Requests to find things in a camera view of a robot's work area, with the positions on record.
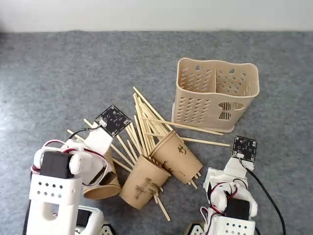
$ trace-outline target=white wall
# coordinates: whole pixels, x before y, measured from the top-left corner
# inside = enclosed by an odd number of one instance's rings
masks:
[[[0,0],[0,30],[313,30],[312,0]]]

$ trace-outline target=printed design on cup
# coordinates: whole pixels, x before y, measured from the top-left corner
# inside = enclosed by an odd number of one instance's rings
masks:
[[[149,193],[151,195],[154,195],[158,192],[159,186],[152,182],[150,178],[145,178],[145,181],[142,185],[136,185],[136,194],[135,199],[139,199],[141,194],[143,193]]]
[[[181,144],[179,144],[178,147],[177,147],[177,149],[178,149],[178,152],[179,152],[179,153],[182,153],[183,155],[186,155],[187,150],[184,148],[184,146],[182,146]]]

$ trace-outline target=black cable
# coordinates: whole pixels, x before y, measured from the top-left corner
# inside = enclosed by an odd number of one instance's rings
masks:
[[[100,127],[101,127],[101,125],[99,125],[99,126],[97,126],[95,128],[82,128],[82,129],[79,129],[79,130],[75,131],[73,134],[71,134],[70,137],[68,138],[68,140],[72,139],[75,135],[77,135],[80,132],[83,132],[83,131],[94,131],[94,130],[100,128]]]
[[[212,223],[213,216],[215,216],[216,214],[218,214],[218,213],[215,212],[215,213],[213,213],[213,214],[211,215],[209,227],[207,228],[207,232],[206,232],[207,235],[209,234],[209,231],[210,231],[210,227],[211,227],[211,223]]]
[[[248,186],[246,185],[246,183],[242,179],[236,178],[236,179],[233,179],[233,182],[235,182],[235,180],[239,180],[239,181],[243,182],[246,189],[248,189]]]
[[[258,235],[261,235],[260,230],[257,227],[255,227],[255,231]]]
[[[283,235],[286,235],[286,226],[285,226],[285,221],[284,218],[282,216],[282,214],[280,213],[276,203],[274,202],[274,200],[272,199],[272,197],[270,196],[270,194],[268,193],[268,191],[266,190],[266,188],[264,187],[264,185],[262,184],[262,182],[259,180],[259,178],[251,171],[249,170],[247,167],[245,167],[242,163],[242,160],[239,159],[240,164],[243,166],[244,169],[247,170],[247,172],[249,172],[250,175],[253,176],[253,178],[259,183],[259,185],[261,186],[261,188],[263,189],[264,193],[266,194],[266,196],[269,198],[270,202],[272,203],[272,205],[274,206],[279,218],[280,218],[280,222],[282,224],[283,227]]]

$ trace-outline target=wire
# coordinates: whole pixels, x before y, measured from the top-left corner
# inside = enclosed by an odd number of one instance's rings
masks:
[[[207,224],[207,216],[208,216],[208,214],[209,214],[209,211],[208,211],[207,208],[205,208],[205,207],[200,207],[200,213],[201,213],[202,217],[204,218],[205,223]]]
[[[218,213],[217,213],[217,212],[215,212],[215,213],[213,213],[213,214],[211,215],[211,218],[210,218],[210,224],[209,224],[209,227],[208,227],[208,229],[207,229],[206,235],[208,235],[208,234],[209,234],[210,227],[211,227],[211,224],[212,224],[212,219],[213,219],[213,216],[215,216],[216,214],[218,214]]]
[[[62,144],[64,144],[64,145],[67,146],[67,144],[66,144],[64,141],[60,141],[60,140],[49,140],[49,141],[47,141],[46,143],[44,143],[44,145],[42,146],[42,148],[43,148],[43,147],[46,147],[47,145],[49,145],[49,144],[51,144],[51,143],[62,143]]]
[[[246,185],[246,183],[242,179],[236,178],[236,179],[233,179],[233,182],[235,182],[235,180],[239,180],[239,181],[243,182],[246,189],[248,189],[248,186]]]
[[[268,193],[268,191],[266,190],[266,188],[264,187],[264,185],[262,184],[262,182],[259,180],[259,178],[250,170],[248,169],[246,166],[243,165],[242,160],[239,159],[240,164],[243,166],[244,169],[247,170],[247,172],[249,172],[250,175],[253,176],[253,178],[259,183],[259,185],[261,186],[261,188],[263,189],[264,193],[266,194],[266,196],[269,198],[270,202],[272,203],[272,205],[274,206],[279,218],[280,218],[280,222],[282,224],[282,228],[283,228],[283,235],[286,235],[286,225],[285,225],[285,221],[284,218],[282,216],[282,214],[280,213],[276,203],[274,202],[274,200],[272,199],[272,197],[270,196],[270,194]]]
[[[255,227],[255,231],[258,235],[261,235],[260,230],[257,227]]]
[[[83,132],[83,131],[94,131],[94,130],[97,130],[98,128],[100,128],[101,125],[95,127],[95,128],[82,128],[82,129],[79,129],[77,131],[75,131],[73,134],[70,135],[70,137],[68,138],[68,140],[72,139],[75,135],[77,135],[78,133],[80,132]]]

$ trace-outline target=pile of chopsticks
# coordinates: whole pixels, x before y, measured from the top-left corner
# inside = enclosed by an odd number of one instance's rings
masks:
[[[150,160],[154,161],[150,157],[151,152],[153,151],[154,147],[156,146],[157,142],[160,141],[162,138],[168,135],[170,131],[173,130],[171,125],[186,128],[186,129],[192,129],[197,131],[202,131],[210,134],[215,135],[223,135],[222,133],[210,131],[206,129],[201,129],[197,127],[187,126],[179,123],[173,123],[169,121],[165,121],[164,118],[154,109],[154,107],[147,101],[147,99],[135,88],[134,93],[134,101],[135,101],[135,109],[136,114],[134,115],[134,124],[130,123],[126,127],[127,134],[129,136],[129,139],[126,140],[127,145],[122,140],[122,138],[117,135],[117,139],[125,152],[127,153],[129,159],[113,144],[111,144],[111,148],[127,163],[128,166],[121,163],[119,160],[112,158],[113,162],[122,167],[123,169],[127,170],[128,172],[131,172],[136,165],[136,162],[138,160],[138,157],[140,155],[143,155],[145,157],[148,157]],[[93,125],[87,120],[84,119],[84,122],[89,126],[93,127]],[[84,141],[82,137],[79,135],[75,136],[76,138]],[[198,140],[198,139],[191,139],[191,138],[182,138],[183,141],[193,141],[193,142],[200,142],[200,143],[206,143],[206,144],[214,144],[214,145],[220,145],[220,146],[230,146],[229,144],[225,143],[219,143],[219,142],[212,142],[212,141],[206,141],[206,140]],[[195,175],[195,179],[198,178],[198,176],[201,176],[198,172]],[[198,188],[195,184],[194,180],[191,179],[188,182],[189,185],[193,185],[194,188]],[[170,216],[168,215],[164,205],[162,204],[158,192],[154,195],[155,202],[160,206],[162,209],[166,219],[168,221],[171,221]]]

